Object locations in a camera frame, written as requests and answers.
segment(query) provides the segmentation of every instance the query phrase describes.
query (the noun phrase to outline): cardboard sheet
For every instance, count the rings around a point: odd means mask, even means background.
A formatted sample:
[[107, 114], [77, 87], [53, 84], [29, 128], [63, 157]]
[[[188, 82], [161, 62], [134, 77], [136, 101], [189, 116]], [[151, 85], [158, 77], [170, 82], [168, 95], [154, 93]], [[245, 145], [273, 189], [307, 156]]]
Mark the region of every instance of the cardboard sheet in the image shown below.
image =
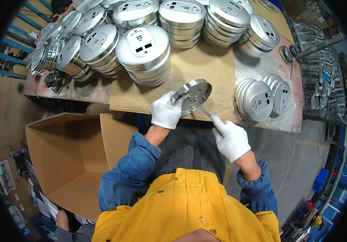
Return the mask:
[[[210, 97], [203, 105], [209, 113], [217, 112], [221, 119], [233, 118], [234, 53], [232, 48], [214, 48], [200, 40], [189, 50], [171, 52], [171, 73], [160, 86], [137, 85], [128, 75], [112, 83], [110, 109], [142, 114], [151, 113], [151, 104], [170, 91], [194, 79], [204, 79], [212, 85]], [[184, 117], [210, 121], [200, 110]]]

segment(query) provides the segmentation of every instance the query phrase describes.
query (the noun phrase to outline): electrical cable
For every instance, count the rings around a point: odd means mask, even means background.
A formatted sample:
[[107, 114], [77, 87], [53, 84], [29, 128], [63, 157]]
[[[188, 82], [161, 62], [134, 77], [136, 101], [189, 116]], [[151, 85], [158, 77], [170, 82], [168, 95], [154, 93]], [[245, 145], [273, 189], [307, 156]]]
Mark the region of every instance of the electrical cable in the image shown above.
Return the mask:
[[27, 9], [21, 9], [20, 11], [31, 12], [31, 13], [34, 13], [34, 14], [39, 15], [39, 16], [47, 16], [50, 18], [52, 17], [52, 15], [50, 15], [50, 14], [35, 13], [34, 11], [27, 10]]

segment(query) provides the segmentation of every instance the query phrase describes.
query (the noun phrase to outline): hand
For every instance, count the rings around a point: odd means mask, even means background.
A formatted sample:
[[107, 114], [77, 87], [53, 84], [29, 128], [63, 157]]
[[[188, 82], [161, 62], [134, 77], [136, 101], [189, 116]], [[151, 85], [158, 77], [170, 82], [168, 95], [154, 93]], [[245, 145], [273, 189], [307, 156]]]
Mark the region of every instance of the hand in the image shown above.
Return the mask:
[[216, 113], [211, 114], [211, 120], [215, 125], [216, 146], [231, 163], [251, 149], [248, 135], [242, 127], [231, 121], [222, 122]]
[[189, 95], [180, 97], [176, 102], [171, 104], [171, 97], [175, 94], [174, 91], [164, 94], [160, 99], [154, 101], [151, 106], [153, 125], [175, 129], [176, 124], [182, 115], [182, 105]]

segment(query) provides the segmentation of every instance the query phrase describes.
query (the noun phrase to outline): stack of metal lids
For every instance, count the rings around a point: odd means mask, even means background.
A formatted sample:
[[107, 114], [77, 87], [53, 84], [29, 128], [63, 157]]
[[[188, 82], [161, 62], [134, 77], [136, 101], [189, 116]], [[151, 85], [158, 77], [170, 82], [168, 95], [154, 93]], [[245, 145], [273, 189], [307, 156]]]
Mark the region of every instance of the stack of metal lids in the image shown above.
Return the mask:
[[158, 26], [158, 10], [158, 0], [129, 0], [116, 8], [113, 21], [121, 34], [145, 24]]
[[86, 37], [96, 28], [105, 24], [111, 24], [108, 12], [103, 7], [95, 8], [87, 12], [74, 28], [76, 35]]
[[42, 74], [46, 70], [55, 70], [56, 62], [62, 47], [63, 40], [52, 40], [49, 45], [42, 45], [30, 53], [26, 67], [32, 75]]
[[273, 112], [278, 115], [284, 114], [291, 103], [291, 87], [277, 74], [269, 73], [262, 80], [273, 94]]
[[58, 70], [70, 74], [76, 81], [87, 80], [95, 72], [79, 57], [79, 50], [83, 41], [84, 39], [80, 36], [71, 38], [60, 51], [56, 64]]
[[206, 9], [195, 0], [165, 1], [159, 7], [160, 25], [172, 47], [189, 49], [200, 38]]
[[242, 36], [249, 22], [249, 13], [237, 2], [210, 0], [202, 36], [211, 46], [229, 47]]
[[78, 10], [71, 11], [66, 15], [65, 21], [62, 21], [62, 28], [60, 30], [60, 36], [69, 40], [74, 36], [74, 27], [78, 24], [79, 20], [83, 16], [83, 13]]
[[267, 119], [273, 109], [269, 86], [253, 78], [239, 82], [235, 89], [235, 101], [239, 113], [256, 122]]
[[162, 84], [171, 71], [169, 38], [161, 27], [143, 25], [121, 36], [116, 55], [130, 77], [139, 85]]
[[280, 43], [276, 28], [266, 18], [250, 15], [250, 26], [238, 41], [238, 50], [248, 56], [260, 58], [270, 53]]
[[109, 78], [117, 78], [122, 65], [116, 57], [120, 33], [113, 24], [95, 29], [83, 42], [80, 58], [91, 68]]

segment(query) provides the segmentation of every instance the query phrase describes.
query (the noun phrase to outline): workbench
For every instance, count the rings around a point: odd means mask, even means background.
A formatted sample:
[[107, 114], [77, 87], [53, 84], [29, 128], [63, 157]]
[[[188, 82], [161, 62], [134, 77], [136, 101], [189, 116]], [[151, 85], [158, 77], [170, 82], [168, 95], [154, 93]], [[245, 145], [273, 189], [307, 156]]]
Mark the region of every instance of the workbench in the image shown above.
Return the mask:
[[[292, 35], [286, 24], [282, 13], [275, 7], [273, 12], [265, 9], [259, 3], [253, 2], [254, 12], [266, 17], [277, 28], [280, 34], [280, 44], [274, 50], [263, 56], [260, 59], [253, 59], [248, 56], [242, 56], [234, 47], [234, 69], [235, 69], [235, 85], [245, 79], [254, 78], [261, 80], [261, 78], [268, 73], [275, 73], [280, 75], [283, 80], [287, 81], [292, 90], [292, 104], [287, 112], [279, 117], [270, 117], [262, 122], [254, 122], [242, 117], [234, 105], [234, 115], [232, 121], [249, 126], [268, 128], [273, 130], [300, 133], [302, 124], [302, 79], [299, 64], [294, 61], [292, 66], [285, 64], [279, 54], [279, 46], [289, 46], [292, 44]], [[200, 45], [205, 45], [202, 40], [199, 41]], [[175, 65], [175, 59], [171, 58], [171, 65]], [[75, 82], [70, 80], [66, 82], [65, 86], [60, 93], [54, 93], [50, 88], [46, 88], [45, 76], [31, 74], [27, 75], [24, 94], [29, 96], [37, 96], [39, 98], [55, 98], [55, 99], [70, 99], [76, 101], [84, 101], [89, 103], [103, 103], [110, 104], [110, 94], [112, 91], [112, 79], [105, 78], [100, 73], [95, 73], [86, 82]], [[131, 110], [131, 112], [149, 113], [145, 110]]]

